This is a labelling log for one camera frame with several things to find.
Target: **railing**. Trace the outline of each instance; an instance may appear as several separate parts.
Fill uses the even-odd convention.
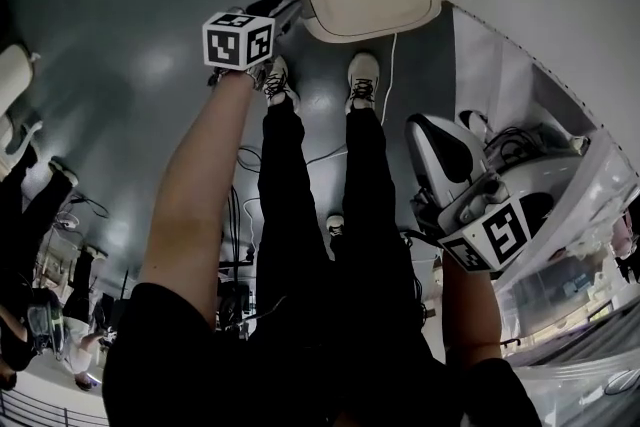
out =
[[[26,427],[96,427],[108,426],[101,416],[87,415],[53,406],[20,393],[0,391],[0,416]]]

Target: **wrist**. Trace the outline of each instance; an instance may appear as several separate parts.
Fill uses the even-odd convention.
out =
[[[255,79],[251,75],[243,71],[229,70],[222,76],[218,84],[220,85],[227,82],[232,83],[234,87],[242,87],[248,89],[255,88]]]

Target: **leg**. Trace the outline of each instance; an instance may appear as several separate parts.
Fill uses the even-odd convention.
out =
[[[341,279],[351,308],[364,298],[380,300],[366,308],[363,321],[393,322],[397,330],[420,330],[411,253],[395,224],[395,187],[386,157],[382,126],[373,109],[378,67],[372,56],[354,58],[347,104],[347,179],[343,201],[348,250]]]
[[[93,256],[83,249],[73,273],[73,292],[62,310],[65,317],[78,319],[87,324],[89,324],[89,279],[92,263]]]
[[[107,329],[111,326],[111,315],[113,313],[113,304],[115,303],[115,299],[110,295],[103,294],[102,299],[100,299],[100,310],[102,314],[100,316],[100,327],[103,329]]]
[[[22,181],[37,160],[36,152],[29,145],[20,161],[0,183],[0,230],[5,240],[13,239],[15,234],[22,215]]]
[[[20,272],[24,276],[31,276],[33,273],[42,239],[51,229],[73,186],[65,172],[54,171],[47,186],[33,198],[22,215],[16,249],[20,258]]]
[[[279,331],[278,336],[291,338],[289,331],[295,330],[307,338],[317,336],[322,325],[309,309],[319,312],[325,306],[330,260],[318,227],[302,154],[304,128],[294,111],[298,99],[287,86],[285,66],[284,61],[280,66],[276,63],[265,89],[270,107],[263,124],[258,181],[265,222],[258,253],[256,299],[258,313],[265,314],[286,297],[277,308],[279,314],[265,317],[262,325],[273,325],[269,332]],[[292,317],[302,320],[291,325]]]

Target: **black pants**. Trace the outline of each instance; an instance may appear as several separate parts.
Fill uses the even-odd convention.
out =
[[[31,285],[42,239],[73,187],[63,173],[54,172],[23,213],[21,186],[27,169],[23,157],[0,183],[0,236],[6,241],[0,266],[19,273]]]
[[[395,187],[386,141],[375,112],[347,116],[347,178],[344,235],[335,264],[318,226],[309,175],[302,154],[304,128],[292,103],[270,107],[264,119],[258,188],[264,229],[257,262],[256,337],[279,346],[357,347],[419,333],[409,249],[395,224]]]
[[[92,263],[93,256],[82,251],[76,260],[76,269],[73,273],[73,292],[62,310],[65,317],[78,319],[87,324],[89,324],[89,279]]]

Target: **shoelace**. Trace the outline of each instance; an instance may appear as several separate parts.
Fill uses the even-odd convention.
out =
[[[285,84],[287,83],[287,74],[283,73],[282,75],[277,73],[272,73],[267,77],[267,80],[264,82],[264,94],[267,95],[267,98],[271,100],[278,93],[284,93]]]
[[[371,79],[357,78],[351,92],[351,99],[361,98],[373,102],[373,81]]]

